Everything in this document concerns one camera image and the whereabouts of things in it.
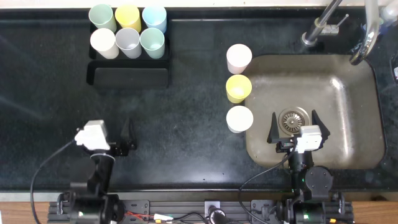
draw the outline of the sink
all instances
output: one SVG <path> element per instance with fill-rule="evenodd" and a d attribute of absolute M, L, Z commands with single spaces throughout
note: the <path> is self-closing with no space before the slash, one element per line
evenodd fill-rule
<path fill-rule="evenodd" d="M 246 131 L 246 149 L 257 164 L 280 162 L 284 154 L 267 143 L 272 113 L 280 137 L 311 125 L 316 110 L 331 132 L 324 147 L 312 153 L 314 163 L 332 169 L 371 169 L 385 153 L 376 82 L 365 61 L 349 63 L 349 55 L 264 55 L 244 74 L 252 82 L 245 99 L 254 116 Z"/>

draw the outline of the cup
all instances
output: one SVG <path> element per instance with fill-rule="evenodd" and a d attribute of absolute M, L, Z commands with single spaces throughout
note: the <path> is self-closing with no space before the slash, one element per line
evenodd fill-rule
<path fill-rule="evenodd" d="M 139 41 L 151 58 L 158 59 L 163 56 L 164 35 L 159 29 L 148 28 L 142 31 Z"/>
<path fill-rule="evenodd" d="M 90 9 L 88 18 L 97 28 L 107 28 L 116 32 L 113 10 L 107 4 L 98 4 Z"/>
<path fill-rule="evenodd" d="M 234 106 L 226 114 L 226 123 L 230 131 L 241 133 L 253 124 L 253 114 L 245 106 Z"/>
<path fill-rule="evenodd" d="M 232 103 L 240 103 L 251 92 L 251 82 L 244 75 L 233 75 L 231 76 L 225 85 L 226 96 Z"/>
<path fill-rule="evenodd" d="M 232 45 L 226 52 L 228 70 L 232 74 L 241 74 L 249 65 L 251 59 L 250 48 L 243 44 Z"/>
<path fill-rule="evenodd" d="M 142 12 L 142 18 L 147 24 L 148 28 L 160 29 L 162 33 L 166 32 L 167 28 L 167 13 L 166 9 L 162 6 L 146 7 Z"/>
<path fill-rule="evenodd" d="M 141 20 L 139 10 L 134 5 L 123 5 L 116 9 L 114 13 L 116 20 L 123 28 L 133 28 L 138 33 L 141 32 Z"/>
<path fill-rule="evenodd" d="M 90 37 L 91 46 L 106 59 L 114 59 L 119 55 L 114 33 L 107 28 L 100 28 Z"/>
<path fill-rule="evenodd" d="M 123 28 L 116 33 L 116 45 L 129 58 L 138 58 L 142 49 L 139 33 L 133 28 Z"/>

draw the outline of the faucet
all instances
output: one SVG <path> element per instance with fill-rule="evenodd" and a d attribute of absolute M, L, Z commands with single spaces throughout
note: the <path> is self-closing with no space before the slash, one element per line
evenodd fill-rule
<path fill-rule="evenodd" d="M 366 35 L 360 48 L 349 59 L 352 65 L 361 63 L 368 56 L 379 35 L 379 9 L 377 0 L 364 1 L 366 11 Z M 306 46 L 315 45 L 318 36 L 321 35 L 322 30 L 326 27 L 326 22 L 341 2 L 342 0 L 332 0 L 322 15 L 315 19 L 311 29 L 303 34 L 302 42 Z"/>

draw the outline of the drain strainer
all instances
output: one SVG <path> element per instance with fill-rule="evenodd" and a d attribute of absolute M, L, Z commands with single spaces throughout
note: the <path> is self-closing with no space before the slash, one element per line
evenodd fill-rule
<path fill-rule="evenodd" d="M 279 126 L 288 135 L 299 133 L 301 126 L 309 124 L 307 112 L 299 107 L 284 109 L 279 115 Z"/>

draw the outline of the white wall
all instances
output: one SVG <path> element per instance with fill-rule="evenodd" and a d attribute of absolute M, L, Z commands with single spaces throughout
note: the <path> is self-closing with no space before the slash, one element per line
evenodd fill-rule
<path fill-rule="evenodd" d="M 0 0 L 0 8 L 63 8 L 92 7 L 107 3 L 113 7 L 125 3 L 146 7 L 160 4 L 165 7 L 242 7 L 242 6 L 326 6 L 331 0 Z M 393 0 L 375 0 L 385 6 Z M 340 6 L 363 6 L 364 0 L 343 0 Z"/>

